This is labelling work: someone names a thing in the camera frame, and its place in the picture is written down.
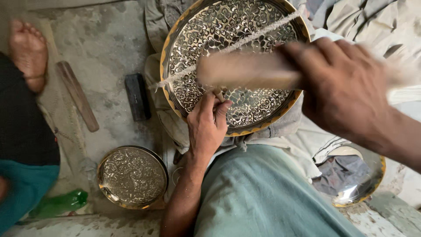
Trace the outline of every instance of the dark trousers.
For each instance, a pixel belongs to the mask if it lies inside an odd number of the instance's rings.
[[[0,159],[60,165],[56,137],[39,110],[23,73],[0,53]]]

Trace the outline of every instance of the leg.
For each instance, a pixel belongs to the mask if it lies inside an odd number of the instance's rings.
[[[34,94],[44,87],[45,40],[30,24],[15,20],[11,23],[10,49],[10,58],[0,53],[0,159],[59,165],[55,136]]]

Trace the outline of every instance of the black sharpening stone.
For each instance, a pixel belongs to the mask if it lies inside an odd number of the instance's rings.
[[[140,73],[126,75],[125,85],[133,120],[144,121],[150,119],[151,111],[142,75]]]

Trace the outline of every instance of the gold plate rim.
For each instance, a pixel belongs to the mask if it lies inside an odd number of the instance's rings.
[[[173,27],[171,28],[170,32],[167,35],[167,38],[164,42],[164,46],[163,46],[163,50],[161,53],[161,60],[160,60],[160,78],[161,81],[164,81],[165,79],[163,78],[163,74],[164,74],[164,60],[165,60],[165,56],[166,56],[166,49],[167,46],[170,42],[170,37],[171,35],[175,32],[175,30],[178,27],[178,24],[180,21],[182,21],[192,10],[194,10],[196,7],[200,6],[200,4],[203,2],[204,0],[198,0],[197,2],[193,3],[179,18],[178,20],[175,22],[175,24],[173,25]],[[287,0],[276,0],[279,3],[282,3],[285,8],[290,12],[294,12],[297,9],[291,4],[289,3]],[[304,22],[304,19],[302,16],[296,18],[297,23],[301,26],[301,32],[304,35],[304,37],[307,38],[307,43],[311,42],[311,38],[310,38],[310,33],[309,30]],[[184,122],[187,122],[187,119],[185,117],[183,117],[183,115],[181,114],[181,112],[176,109],[174,102],[170,99],[170,95],[168,93],[168,91],[165,89],[165,86],[162,87],[162,90],[164,91],[164,95],[165,98],[167,99],[168,103],[170,104],[171,108],[173,109],[173,111],[181,118],[183,119]],[[231,132],[231,133],[226,133],[225,136],[226,137],[237,137],[237,136],[243,136],[243,135],[247,135],[253,132],[257,132],[263,128],[268,127],[269,125],[271,125],[272,123],[274,123],[275,121],[277,121],[278,119],[280,119],[286,112],[288,112],[289,109],[291,109],[291,107],[297,102],[298,98],[300,97],[300,95],[302,94],[302,90],[295,90],[294,91],[294,96],[295,98],[293,98],[287,105],[285,108],[283,108],[280,112],[279,115],[275,116],[274,118],[271,119],[270,122],[266,122],[263,123],[260,126],[254,127],[252,129],[248,129],[246,131],[242,131],[240,133],[237,132]]]
[[[118,150],[120,150],[122,148],[136,148],[136,149],[142,150],[144,152],[147,152],[152,157],[154,157],[159,162],[159,164],[161,165],[161,167],[162,167],[162,169],[164,171],[164,174],[165,174],[165,188],[152,201],[147,202],[147,203],[144,203],[144,204],[138,204],[138,205],[137,204],[125,204],[125,203],[121,203],[121,202],[116,202],[103,189],[104,186],[102,185],[102,172],[101,172],[101,168],[103,167],[104,162],[109,158],[109,156],[111,154],[113,154],[114,152],[116,152],[116,151],[118,151]],[[169,175],[168,175],[168,170],[167,170],[167,167],[165,166],[164,161],[162,161],[162,159],[155,152],[153,152],[153,151],[151,151],[151,150],[149,150],[149,149],[147,149],[145,147],[138,146],[138,145],[123,145],[123,146],[119,146],[117,148],[114,148],[111,151],[107,152],[107,154],[105,154],[105,156],[102,158],[101,162],[99,163],[99,165],[98,165],[98,167],[96,169],[96,181],[97,181],[98,187],[101,190],[101,192],[112,203],[114,203],[114,204],[116,204],[116,205],[118,205],[120,207],[126,208],[126,209],[146,209],[146,208],[150,207],[155,201],[157,201],[157,200],[161,199],[162,197],[164,197],[164,194],[165,194],[165,192],[168,189]]]

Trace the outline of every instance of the green plastic bottle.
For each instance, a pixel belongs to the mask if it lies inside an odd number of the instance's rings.
[[[55,197],[43,197],[38,205],[29,212],[30,218],[44,219],[56,217],[68,211],[76,211],[86,205],[88,193],[82,189]]]

